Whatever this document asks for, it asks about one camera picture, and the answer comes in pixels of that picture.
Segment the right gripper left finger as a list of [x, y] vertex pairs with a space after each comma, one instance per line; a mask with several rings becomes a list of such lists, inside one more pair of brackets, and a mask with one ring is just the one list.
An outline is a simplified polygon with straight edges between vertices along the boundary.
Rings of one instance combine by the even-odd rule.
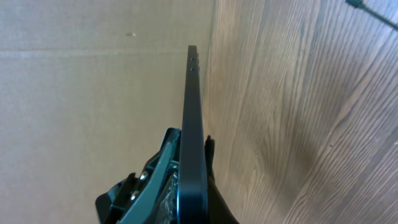
[[131, 173], [95, 201], [100, 223], [170, 223], [176, 220], [181, 130], [166, 130], [159, 151], [141, 173]]

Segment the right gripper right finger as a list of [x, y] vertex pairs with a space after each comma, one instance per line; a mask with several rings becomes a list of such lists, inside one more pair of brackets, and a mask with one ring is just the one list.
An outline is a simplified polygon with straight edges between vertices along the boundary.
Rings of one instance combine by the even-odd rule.
[[223, 199], [215, 183], [213, 172], [213, 157], [215, 140], [210, 135], [205, 141], [206, 173], [208, 180], [208, 223], [210, 224], [239, 224]]

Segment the Samsung Galaxy smartphone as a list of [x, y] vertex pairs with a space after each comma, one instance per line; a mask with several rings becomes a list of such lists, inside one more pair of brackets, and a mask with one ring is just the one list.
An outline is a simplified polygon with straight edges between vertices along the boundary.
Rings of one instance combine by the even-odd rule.
[[208, 216], [200, 66], [195, 45], [188, 46], [180, 138], [177, 218], [179, 223], [205, 223]]

